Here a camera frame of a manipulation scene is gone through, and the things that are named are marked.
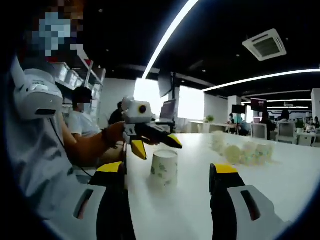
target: man in white shirt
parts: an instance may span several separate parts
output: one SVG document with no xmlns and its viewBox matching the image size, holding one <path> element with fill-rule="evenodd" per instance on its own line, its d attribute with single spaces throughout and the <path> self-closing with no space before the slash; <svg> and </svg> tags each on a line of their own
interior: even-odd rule
<svg viewBox="0 0 320 240">
<path fill-rule="evenodd" d="M 78 140 L 89 138 L 101 133 L 99 126 L 90 116 L 92 92 L 84 86 L 77 87 L 72 93 L 73 111 L 68 118 L 68 128 L 73 137 Z M 114 146 L 100 157 L 98 165 L 119 162 L 122 146 Z"/>
</svg>

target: ceiling vent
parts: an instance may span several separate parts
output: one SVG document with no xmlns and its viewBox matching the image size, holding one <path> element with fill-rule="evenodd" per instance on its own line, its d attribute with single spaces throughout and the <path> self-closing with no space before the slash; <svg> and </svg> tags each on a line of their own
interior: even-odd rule
<svg viewBox="0 0 320 240">
<path fill-rule="evenodd" d="M 277 30 L 271 29 L 244 41 L 245 46 L 259 61 L 264 61 L 287 54 Z"/>
</svg>

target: black ceiling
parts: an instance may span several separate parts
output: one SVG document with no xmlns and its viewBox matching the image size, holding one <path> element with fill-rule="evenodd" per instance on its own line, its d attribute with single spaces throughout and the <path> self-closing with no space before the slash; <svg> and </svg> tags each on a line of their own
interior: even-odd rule
<svg viewBox="0 0 320 240">
<path fill-rule="evenodd" d="M 90 1 L 84 12 L 84 50 L 89 58 L 109 70 L 109 77 L 123 75 L 125 70 L 117 68 L 122 64 L 146 66 L 186 2 Z M 318 69 L 318 4 L 315 0 L 200 0 L 173 33 L 154 67 L 214 85 L 279 72 Z M 242 42 L 270 29 L 279 33 L 287 55 L 260 62 Z M 136 72 L 132 77 L 142 74 Z M 246 96 L 315 87 L 320 87 L 320 74 L 303 73 L 229 86 L 210 94 Z M 287 97 L 268 96 L 269 99 Z M 294 93 L 292 98 L 310 99 L 310 93 Z"/>
</svg>

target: cable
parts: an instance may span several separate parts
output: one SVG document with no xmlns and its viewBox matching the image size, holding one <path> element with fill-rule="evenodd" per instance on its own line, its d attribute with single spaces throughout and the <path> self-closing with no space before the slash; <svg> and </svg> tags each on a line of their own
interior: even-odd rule
<svg viewBox="0 0 320 240">
<path fill-rule="evenodd" d="M 58 139 L 59 139 L 59 142 L 61 143 L 62 147 L 65 148 L 64 143 L 62 142 L 59 134 L 57 133 L 57 130 L 56 130 L 56 128 L 55 128 L 54 122 L 52 121 L 52 118 L 49 118 L 49 120 L 50 120 L 50 123 L 51 123 L 51 125 L 52 125 L 52 127 L 53 127 L 53 130 L 54 130 L 56 136 L 57 136 Z M 90 175 L 89 173 L 87 173 L 81 166 L 78 166 L 78 167 L 79 167 L 85 174 L 87 174 L 87 175 L 90 176 L 91 178 L 93 177 L 92 175 Z"/>
</svg>

